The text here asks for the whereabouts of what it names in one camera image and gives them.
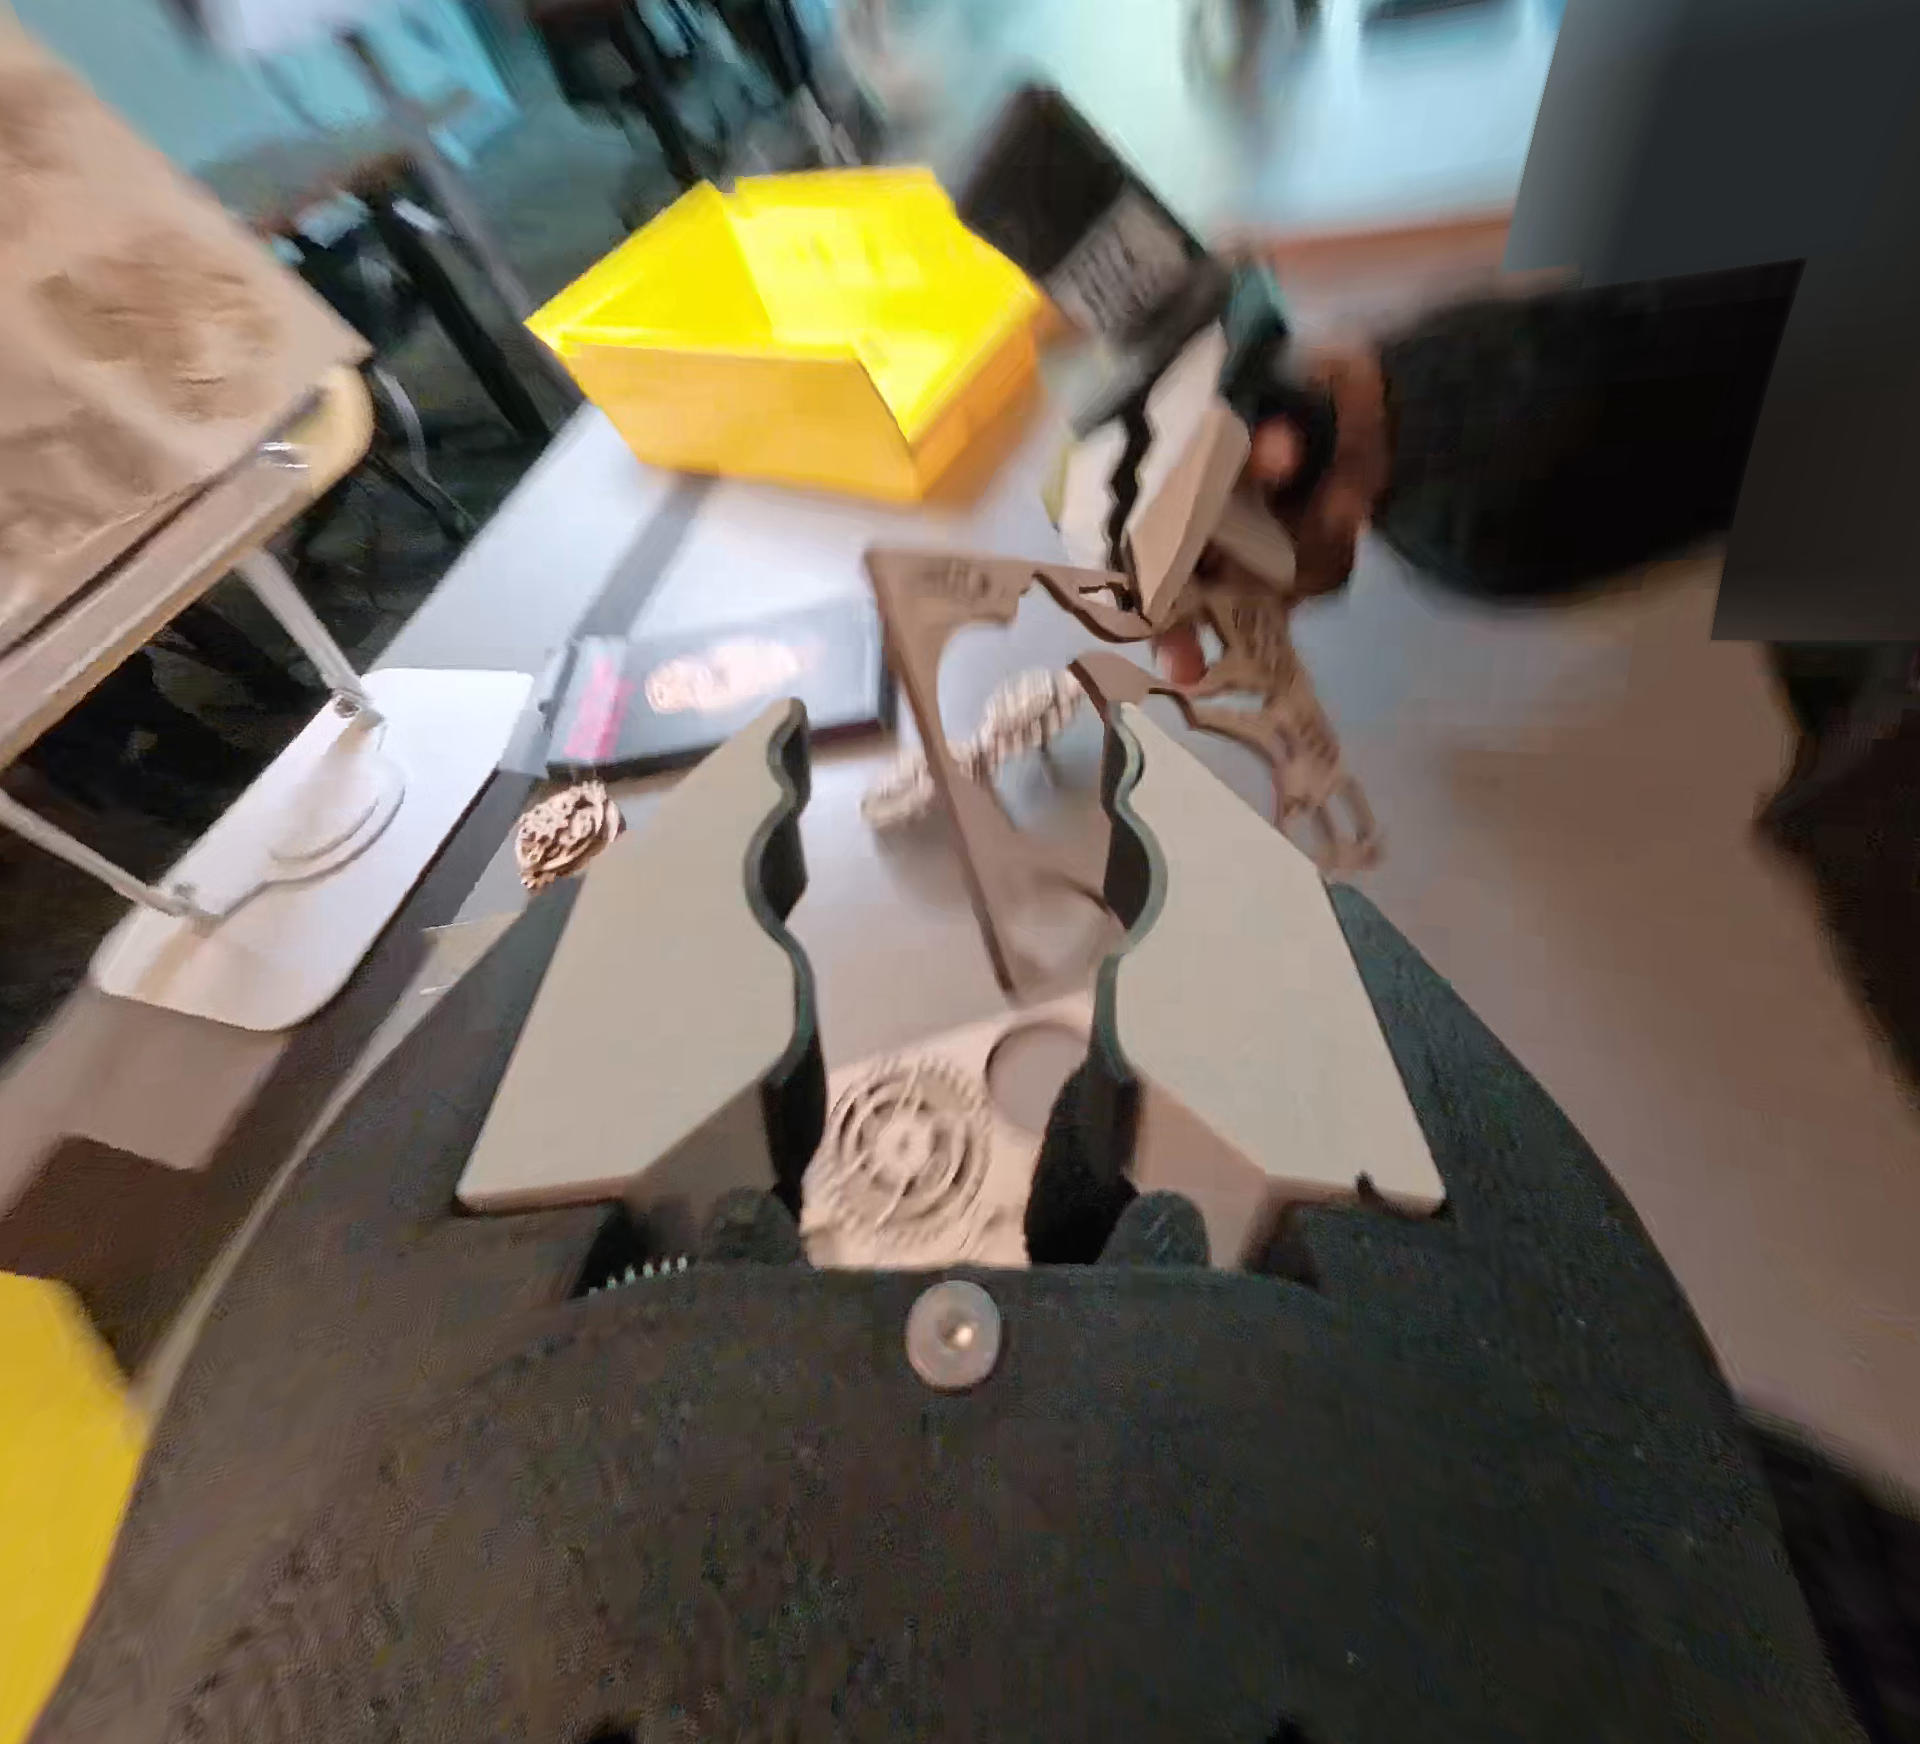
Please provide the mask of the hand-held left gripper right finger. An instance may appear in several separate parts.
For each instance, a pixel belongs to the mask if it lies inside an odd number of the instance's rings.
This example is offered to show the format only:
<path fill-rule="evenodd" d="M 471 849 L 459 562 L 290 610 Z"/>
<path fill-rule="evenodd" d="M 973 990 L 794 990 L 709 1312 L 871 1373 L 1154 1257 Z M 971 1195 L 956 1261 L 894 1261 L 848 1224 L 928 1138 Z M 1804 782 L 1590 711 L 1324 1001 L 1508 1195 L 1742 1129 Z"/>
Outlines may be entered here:
<path fill-rule="evenodd" d="M 1436 1219 L 1446 1183 L 1324 878 L 1149 711 L 1105 716 L 1105 906 L 1085 1142 L 1193 1205 L 1218 1267 L 1300 1206 Z"/>

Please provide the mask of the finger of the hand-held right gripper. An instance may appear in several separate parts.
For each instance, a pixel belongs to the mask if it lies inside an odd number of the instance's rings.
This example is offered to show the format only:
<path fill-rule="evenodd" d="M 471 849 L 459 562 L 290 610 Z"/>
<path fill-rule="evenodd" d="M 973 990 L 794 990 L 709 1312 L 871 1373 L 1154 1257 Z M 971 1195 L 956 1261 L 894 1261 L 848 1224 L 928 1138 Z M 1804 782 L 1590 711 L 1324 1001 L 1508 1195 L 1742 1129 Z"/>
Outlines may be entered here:
<path fill-rule="evenodd" d="M 1228 352 L 1228 325 L 1206 325 L 1143 406 L 1144 458 L 1123 521 L 1123 571 L 1144 621 L 1171 621 L 1252 451 L 1250 418 L 1222 395 Z"/>
<path fill-rule="evenodd" d="M 1066 436 L 1051 460 L 1051 530 L 1061 562 L 1083 571 L 1126 571 L 1126 524 L 1143 499 L 1144 418 L 1105 418 L 1092 431 Z"/>

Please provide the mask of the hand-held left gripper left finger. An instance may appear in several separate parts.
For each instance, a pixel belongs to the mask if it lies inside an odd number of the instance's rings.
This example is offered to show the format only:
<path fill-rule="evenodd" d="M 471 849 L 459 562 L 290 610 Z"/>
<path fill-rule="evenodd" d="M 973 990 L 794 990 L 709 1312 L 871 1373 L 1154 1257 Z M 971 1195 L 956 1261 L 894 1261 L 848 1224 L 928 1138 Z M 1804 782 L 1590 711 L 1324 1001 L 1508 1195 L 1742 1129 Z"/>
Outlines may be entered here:
<path fill-rule="evenodd" d="M 791 932 L 803 804 L 809 716 L 781 698 L 584 871 L 459 1206 L 709 1213 L 732 1189 L 802 1206 L 827 1118 Z"/>

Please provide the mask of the wooden gear assembly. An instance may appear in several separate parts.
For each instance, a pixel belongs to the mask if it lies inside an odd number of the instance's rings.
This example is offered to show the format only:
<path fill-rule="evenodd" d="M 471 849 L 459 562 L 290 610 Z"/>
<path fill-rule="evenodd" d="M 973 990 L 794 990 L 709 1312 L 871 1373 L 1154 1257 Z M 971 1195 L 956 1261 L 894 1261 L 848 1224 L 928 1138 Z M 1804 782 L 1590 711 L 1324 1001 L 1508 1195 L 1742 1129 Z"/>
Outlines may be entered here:
<path fill-rule="evenodd" d="M 993 687 L 982 726 L 944 745 L 944 759 L 971 782 L 993 788 L 1001 773 L 1029 754 L 1048 759 L 1051 739 L 1083 716 L 1085 692 L 1071 670 L 1017 670 Z M 928 748 L 906 748 L 858 804 L 871 834 L 901 834 L 940 810 L 940 782 Z"/>

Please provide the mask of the person's left forearm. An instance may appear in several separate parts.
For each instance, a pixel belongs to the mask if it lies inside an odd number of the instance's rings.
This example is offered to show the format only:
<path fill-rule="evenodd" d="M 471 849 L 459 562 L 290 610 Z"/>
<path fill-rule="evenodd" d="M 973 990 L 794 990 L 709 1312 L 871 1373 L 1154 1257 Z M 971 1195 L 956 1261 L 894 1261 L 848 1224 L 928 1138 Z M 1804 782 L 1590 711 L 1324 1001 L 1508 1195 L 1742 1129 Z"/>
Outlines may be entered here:
<path fill-rule="evenodd" d="M 1920 1513 L 1916 1497 L 1814 1432 L 1742 1416 L 1777 1510 L 1823 1656 L 1872 1744 L 1920 1732 Z"/>

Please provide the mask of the person's right hand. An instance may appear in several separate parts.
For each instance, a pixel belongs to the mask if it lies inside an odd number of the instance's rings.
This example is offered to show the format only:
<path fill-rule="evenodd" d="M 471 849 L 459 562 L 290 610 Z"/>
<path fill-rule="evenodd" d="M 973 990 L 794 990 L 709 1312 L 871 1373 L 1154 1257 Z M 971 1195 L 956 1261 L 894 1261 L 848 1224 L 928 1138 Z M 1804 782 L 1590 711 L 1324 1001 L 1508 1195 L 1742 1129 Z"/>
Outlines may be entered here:
<path fill-rule="evenodd" d="M 1378 352 L 1367 342 L 1300 346 L 1267 365 L 1252 406 L 1252 484 L 1299 557 L 1299 598 L 1324 598 L 1356 575 L 1361 540 L 1391 485 L 1391 406 Z"/>

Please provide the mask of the small round wooden gear stack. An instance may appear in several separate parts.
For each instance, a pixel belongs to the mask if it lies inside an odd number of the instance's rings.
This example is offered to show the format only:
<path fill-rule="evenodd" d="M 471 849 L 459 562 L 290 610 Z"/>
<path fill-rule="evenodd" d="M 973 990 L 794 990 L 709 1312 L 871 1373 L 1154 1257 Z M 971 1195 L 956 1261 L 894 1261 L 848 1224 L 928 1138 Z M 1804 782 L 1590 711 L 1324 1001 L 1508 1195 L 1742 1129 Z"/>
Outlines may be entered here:
<path fill-rule="evenodd" d="M 603 777 L 564 782 L 535 804 L 513 828 L 513 860 L 520 889 L 548 889 L 584 871 L 625 834 L 625 812 Z"/>

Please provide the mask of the yellow plastic bin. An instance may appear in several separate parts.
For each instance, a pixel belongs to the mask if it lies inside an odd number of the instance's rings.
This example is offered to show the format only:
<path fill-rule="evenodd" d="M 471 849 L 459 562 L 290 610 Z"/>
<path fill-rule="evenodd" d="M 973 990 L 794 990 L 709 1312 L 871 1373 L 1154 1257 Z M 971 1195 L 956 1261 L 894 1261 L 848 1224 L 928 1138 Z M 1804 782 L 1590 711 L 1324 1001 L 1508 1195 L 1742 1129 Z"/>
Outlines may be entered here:
<path fill-rule="evenodd" d="M 527 318 L 641 460 L 886 508 L 993 446 L 1045 325 L 922 167 L 699 183 Z"/>
<path fill-rule="evenodd" d="M 28 1740 L 94 1596 L 145 1451 L 145 1416 L 90 1321 L 46 1274 L 0 1274 L 0 1732 Z"/>

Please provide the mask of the black puzzle box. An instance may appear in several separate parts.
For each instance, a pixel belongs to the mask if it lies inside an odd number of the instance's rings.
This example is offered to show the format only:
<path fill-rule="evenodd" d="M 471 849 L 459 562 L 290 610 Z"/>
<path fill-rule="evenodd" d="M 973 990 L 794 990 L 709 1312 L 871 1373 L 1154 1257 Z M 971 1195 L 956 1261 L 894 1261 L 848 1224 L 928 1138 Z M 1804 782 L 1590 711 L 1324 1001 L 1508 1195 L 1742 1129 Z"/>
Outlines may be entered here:
<path fill-rule="evenodd" d="M 871 598 L 686 633 L 582 633 L 548 702 L 540 773 L 551 782 L 685 773 L 769 702 L 803 702 L 813 739 L 886 734 L 899 682 Z"/>

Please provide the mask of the large folded instruction sheet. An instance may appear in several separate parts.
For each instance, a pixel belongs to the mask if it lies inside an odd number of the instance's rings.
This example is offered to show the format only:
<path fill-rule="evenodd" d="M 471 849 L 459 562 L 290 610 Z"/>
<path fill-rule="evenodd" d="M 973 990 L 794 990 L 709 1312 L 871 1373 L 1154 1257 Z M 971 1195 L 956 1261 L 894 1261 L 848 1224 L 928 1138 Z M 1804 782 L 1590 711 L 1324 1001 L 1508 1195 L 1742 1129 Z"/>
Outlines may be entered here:
<path fill-rule="evenodd" d="M 0 646 L 373 353 L 0 7 Z"/>

